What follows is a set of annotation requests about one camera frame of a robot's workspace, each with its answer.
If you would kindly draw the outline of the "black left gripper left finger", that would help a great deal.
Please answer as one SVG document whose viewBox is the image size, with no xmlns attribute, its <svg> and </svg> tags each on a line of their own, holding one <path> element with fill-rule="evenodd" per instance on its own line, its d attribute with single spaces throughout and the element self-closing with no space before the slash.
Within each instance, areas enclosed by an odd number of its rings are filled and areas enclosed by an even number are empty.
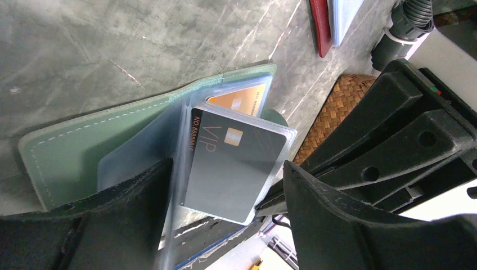
<svg viewBox="0 0 477 270">
<path fill-rule="evenodd" d="M 155 269 L 173 167 L 165 159 L 93 196 L 1 217 L 2 269 Z"/>
</svg>

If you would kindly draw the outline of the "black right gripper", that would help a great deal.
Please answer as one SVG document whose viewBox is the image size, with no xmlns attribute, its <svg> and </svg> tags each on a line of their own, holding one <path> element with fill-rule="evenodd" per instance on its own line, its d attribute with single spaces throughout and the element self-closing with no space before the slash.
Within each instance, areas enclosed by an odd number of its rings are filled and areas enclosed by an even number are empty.
<svg viewBox="0 0 477 270">
<path fill-rule="evenodd" d="M 300 164 L 355 199 L 420 220 L 476 213 L 476 16 L 434 21 Z"/>
</svg>

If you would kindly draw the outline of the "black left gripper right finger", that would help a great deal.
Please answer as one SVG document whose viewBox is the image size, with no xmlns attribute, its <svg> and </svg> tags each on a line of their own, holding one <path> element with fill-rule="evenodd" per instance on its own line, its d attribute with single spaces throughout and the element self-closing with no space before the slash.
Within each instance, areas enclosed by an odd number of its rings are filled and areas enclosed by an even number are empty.
<svg viewBox="0 0 477 270">
<path fill-rule="evenodd" d="M 431 222 L 374 208 L 283 165 L 300 269 L 475 269 L 476 215 Z"/>
</svg>

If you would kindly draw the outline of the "grey vip card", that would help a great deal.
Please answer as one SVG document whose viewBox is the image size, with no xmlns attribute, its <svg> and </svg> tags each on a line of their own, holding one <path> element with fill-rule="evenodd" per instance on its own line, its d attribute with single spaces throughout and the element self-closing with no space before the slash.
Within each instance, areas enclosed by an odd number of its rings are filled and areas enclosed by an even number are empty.
<svg viewBox="0 0 477 270">
<path fill-rule="evenodd" d="M 249 224 L 287 158 L 296 130 L 205 103 L 189 111 L 179 205 Z"/>
</svg>

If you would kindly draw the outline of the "green card holder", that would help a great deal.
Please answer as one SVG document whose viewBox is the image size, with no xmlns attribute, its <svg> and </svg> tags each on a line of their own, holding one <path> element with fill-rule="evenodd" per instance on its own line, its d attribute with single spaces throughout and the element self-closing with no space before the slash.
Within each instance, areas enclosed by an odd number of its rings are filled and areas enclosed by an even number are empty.
<svg viewBox="0 0 477 270">
<path fill-rule="evenodd" d="M 262 64 L 198 79 L 168 93 L 126 103 L 23 136 L 19 153 L 45 212 L 94 195 L 97 164 L 160 115 L 172 102 L 202 87 L 276 73 Z"/>
</svg>

